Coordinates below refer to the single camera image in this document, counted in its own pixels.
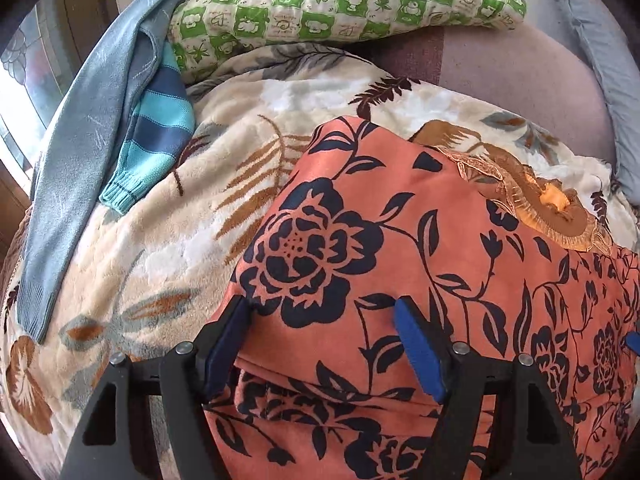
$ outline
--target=striped sweater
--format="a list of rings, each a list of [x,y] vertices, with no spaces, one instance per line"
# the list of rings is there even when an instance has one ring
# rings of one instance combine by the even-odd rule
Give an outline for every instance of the striped sweater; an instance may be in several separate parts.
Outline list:
[[[164,42],[162,61],[133,115],[116,170],[100,202],[125,214],[162,180],[193,136],[195,119],[174,53]]]

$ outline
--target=brown leaf print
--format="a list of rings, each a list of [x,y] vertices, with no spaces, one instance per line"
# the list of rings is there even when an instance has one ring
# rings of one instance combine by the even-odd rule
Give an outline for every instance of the brown leaf print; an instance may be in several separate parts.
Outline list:
[[[552,146],[557,146],[558,142],[548,131],[534,123],[527,123],[527,131],[515,141],[515,144],[528,152],[539,153],[551,166],[554,166],[558,164],[558,155]]]
[[[497,130],[504,130],[506,132],[513,132],[519,130],[521,127],[527,124],[527,120],[523,119],[519,115],[512,114],[506,110],[500,112],[494,112],[487,115],[481,120],[487,126],[496,128]]]
[[[236,167],[239,172],[226,186],[229,195],[216,207],[214,212],[220,211],[223,207],[229,206],[239,200],[243,200],[241,205],[233,211],[222,224],[220,231],[216,234],[216,240],[239,225],[246,223],[252,215],[269,205],[280,191],[281,182],[289,176],[288,165],[294,165],[306,150],[306,146],[311,136],[285,135],[278,125],[270,118],[259,115],[273,129],[275,138],[267,142],[264,146],[255,150],[241,164]],[[268,168],[270,162],[277,160],[275,168]],[[273,184],[269,187],[256,190],[256,188],[269,179]],[[258,227],[260,227],[261,217],[254,218],[248,223],[236,241],[229,249],[225,258],[225,265],[231,263],[244,251],[245,247],[254,237]]]
[[[607,201],[604,199],[604,195],[601,191],[591,193],[591,204],[596,210],[598,223],[608,231],[609,222],[607,221]]]
[[[91,341],[100,336],[104,327],[99,324],[78,326],[70,328],[67,332],[68,336],[77,341]]]
[[[209,144],[209,142],[210,140],[208,134],[204,134],[198,137],[192,137],[182,150],[182,153],[178,157],[178,160],[176,160],[174,166],[171,168],[171,173],[174,176],[180,196],[184,196],[184,189],[182,188],[182,182],[180,180],[180,176],[178,175],[178,168],[180,168],[180,166],[184,164],[184,161],[187,160],[195,152],[202,148],[205,148]]]
[[[447,123],[447,121],[434,119],[424,123],[420,130],[414,133],[411,142],[422,146],[453,148],[470,136],[480,140],[478,132]]]
[[[149,303],[141,304],[126,310],[122,317],[125,321],[136,321],[147,317],[162,316],[170,313],[176,304],[190,299],[191,294],[189,292],[180,292],[170,296],[161,296]]]
[[[41,434],[53,431],[51,408],[42,390],[29,370],[33,361],[35,344],[28,336],[20,336],[11,347],[9,366],[6,369],[8,397],[14,410]]]
[[[498,184],[498,179],[494,176],[487,175],[470,166],[465,166],[466,181],[473,184]]]
[[[383,77],[380,82],[373,83],[369,90],[357,94],[349,104],[358,103],[356,108],[358,117],[370,121],[371,105],[393,101],[394,94],[402,95],[402,90],[410,91],[411,83],[420,84],[420,80],[412,77]]]
[[[15,302],[18,299],[18,291],[20,290],[20,285],[14,286],[12,290],[9,292],[9,296],[6,298],[6,304],[4,305],[4,333],[6,334],[6,322],[9,319],[9,313],[11,312],[11,307],[14,306]]]

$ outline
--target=black flower print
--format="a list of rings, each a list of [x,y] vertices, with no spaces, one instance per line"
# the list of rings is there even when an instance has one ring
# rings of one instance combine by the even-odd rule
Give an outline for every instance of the black flower print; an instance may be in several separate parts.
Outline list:
[[[510,232],[515,231],[518,227],[518,219],[512,214],[498,209],[498,206],[491,200],[486,201],[486,210],[489,212],[489,220],[493,225]]]
[[[296,461],[291,456],[291,453],[286,449],[282,449],[281,447],[272,447],[267,452],[267,460],[269,462],[275,462],[279,465],[287,465],[289,462],[296,463]]]
[[[563,353],[566,350],[566,338],[566,333],[554,336],[548,326],[543,326],[531,336],[531,355],[556,396],[558,406],[564,404],[569,385],[569,359]]]
[[[571,398],[571,403],[562,408],[562,416],[571,417],[573,424],[580,424],[587,420],[587,405],[578,403],[575,397]]]
[[[615,266],[614,264],[609,265],[609,275],[616,277],[621,284],[626,283],[630,270],[638,268],[637,259],[633,253],[620,247],[616,248],[616,257],[613,261],[615,262]]]
[[[618,345],[611,323],[598,330],[593,338],[593,391],[597,394],[611,391],[618,376]]]
[[[357,478],[404,479],[420,463],[429,442],[425,436],[360,433],[344,449],[344,460]]]
[[[613,420],[616,424],[616,437],[619,440],[626,440],[626,434],[629,428],[629,412],[631,411],[631,401],[620,402],[616,408]]]
[[[247,297],[268,316],[280,307],[292,328],[332,323],[344,312],[349,275],[376,266],[382,229],[344,202],[328,178],[299,184],[258,231],[239,277]]]

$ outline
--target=orange floral fabric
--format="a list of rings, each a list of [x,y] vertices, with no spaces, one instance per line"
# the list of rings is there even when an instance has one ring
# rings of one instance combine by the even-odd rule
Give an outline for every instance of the orange floral fabric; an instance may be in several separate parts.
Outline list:
[[[452,341],[530,353],[599,478],[628,433],[638,258],[561,248],[487,200],[437,150],[359,118],[316,129],[223,304],[256,314],[207,418],[233,478],[401,479],[440,411],[392,322],[414,298]],[[486,398],[466,477],[479,478]]]

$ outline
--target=bed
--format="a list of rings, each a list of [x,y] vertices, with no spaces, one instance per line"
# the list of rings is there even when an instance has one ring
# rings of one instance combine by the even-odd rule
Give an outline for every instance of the bed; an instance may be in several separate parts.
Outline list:
[[[532,75],[528,60],[545,71]],[[615,243],[637,249],[634,211],[610,179],[612,129],[597,81],[533,26],[508,34],[433,27],[348,52],[314,44],[263,47],[229,60],[189,94],[197,124],[192,141],[124,218],[95,207],[41,346],[25,336],[12,308],[28,214],[5,261],[0,395],[21,451],[41,478],[60,471],[112,352],[163,354],[209,319],[314,128],[335,116],[367,118],[404,139],[430,121],[449,123],[454,129],[441,147],[481,154],[486,143],[507,150],[537,176],[576,189]],[[8,394],[18,384],[26,394]],[[159,404],[151,410],[162,473],[177,478]],[[629,409],[629,433],[637,413]]]

